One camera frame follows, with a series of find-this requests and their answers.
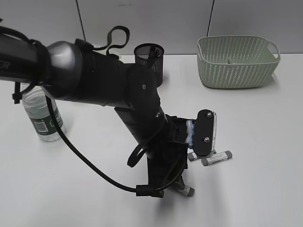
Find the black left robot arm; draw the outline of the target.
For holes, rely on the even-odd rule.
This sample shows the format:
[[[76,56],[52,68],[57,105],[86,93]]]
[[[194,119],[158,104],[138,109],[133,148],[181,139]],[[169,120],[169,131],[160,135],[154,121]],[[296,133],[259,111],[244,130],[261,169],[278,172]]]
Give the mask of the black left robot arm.
[[[81,39],[44,46],[37,40],[8,33],[0,35],[0,78],[15,82],[18,102],[34,87],[52,99],[113,107],[137,141],[127,161],[134,167],[147,156],[147,184],[122,185],[94,166],[67,140],[66,144],[106,181],[137,196],[161,198],[171,188],[191,197],[184,184],[187,169],[187,119],[169,116],[160,106],[154,72],[102,55]]]

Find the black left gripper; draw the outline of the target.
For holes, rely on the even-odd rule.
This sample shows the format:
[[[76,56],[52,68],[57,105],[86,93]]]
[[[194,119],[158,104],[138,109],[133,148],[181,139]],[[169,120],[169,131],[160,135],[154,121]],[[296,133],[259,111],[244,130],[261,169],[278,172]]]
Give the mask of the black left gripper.
[[[148,169],[147,189],[151,196],[163,198],[164,189],[187,195],[182,174],[187,169],[188,144],[186,121],[189,119],[159,114],[153,120],[153,131],[146,138]]]

